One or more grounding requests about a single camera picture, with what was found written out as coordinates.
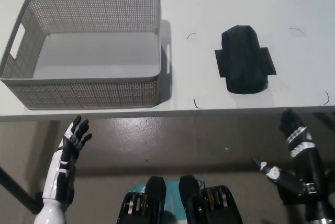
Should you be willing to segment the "right robot hand black silver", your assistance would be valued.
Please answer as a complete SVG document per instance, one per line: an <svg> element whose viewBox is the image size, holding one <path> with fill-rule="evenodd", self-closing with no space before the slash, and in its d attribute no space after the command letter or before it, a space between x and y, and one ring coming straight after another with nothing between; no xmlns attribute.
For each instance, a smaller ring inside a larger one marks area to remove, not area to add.
<svg viewBox="0 0 335 224"><path fill-rule="evenodd" d="M276 185L285 205L326 200L329 190L325 169L310 131L291 109L282 113L280 131L286 138L294 174L257 158L252 158L252 162Z"/></svg>

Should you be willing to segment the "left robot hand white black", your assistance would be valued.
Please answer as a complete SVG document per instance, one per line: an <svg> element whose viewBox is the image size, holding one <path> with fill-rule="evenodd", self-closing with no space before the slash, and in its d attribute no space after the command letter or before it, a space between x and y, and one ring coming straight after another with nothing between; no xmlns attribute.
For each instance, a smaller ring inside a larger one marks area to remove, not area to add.
<svg viewBox="0 0 335 224"><path fill-rule="evenodd" d="M78 115L69 125L54 152L42 193L43 199L56 200L65 206L74 198L76 162L80 151L92 137L89 120Z"/></svg>

